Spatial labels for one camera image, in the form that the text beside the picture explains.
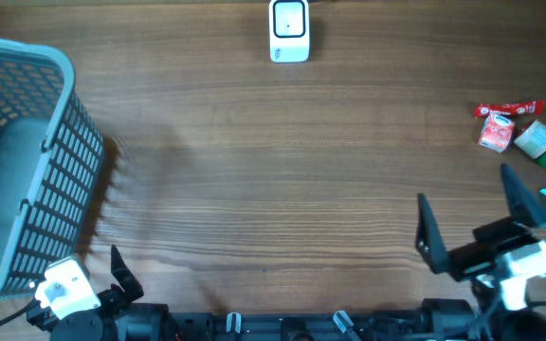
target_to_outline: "white robot part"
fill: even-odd
[[[546,277],[546,242],[525,245],[503,254],[497,260],[497,267],[501,272],[500,295],[505,308],[509,311],[526,308],[528,279]],[[492,287],[489,275],[482,275],[478,280]]]
[[[44,276],[45,281],[39,283],[35,291],[35,299],[41,302],[42,308],[50,307],[59,319],[100,306],[89,282],[90,275],[75,256],[50,264]]]
[[[306,0],[272,0],[269,3],[271,61],[298,63],[309,58],[309,3]]]

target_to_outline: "red snack wrapper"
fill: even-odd
[[[490,114],[503,115],[503,116],[519,116],[524,114],[542,114],[542,110],[545,108],[544,100],[533,100],[531,102],[492,105],[492,104],[480,104],[475,109],[475,117],[487,117]]]
[[[491,114],[485,119],[478,144],[501,153],[509,147],[511,135],[516,128],[515,122],[507,117]]]

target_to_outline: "wood grain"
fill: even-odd
[[[448,247],[506,215],[479,102],[546,99],[546,2],[325,3],[308,63],[268,59],[266,4],[0,9],[65,51],[108,159],[79,250],[116,244],[173,312],[367,312],[470,298],[413,250],[416,193]],[[546,122],[546,112],[542,117]],[[541,232],[546,238],[546,231]],[[546,279],[532,296],[546,299]],[[23,301],[0,302],[0,317]],[[46,339],[22,319],[0,339]]]
[[[0,0],[0,7],[264,3],[265,0]]]

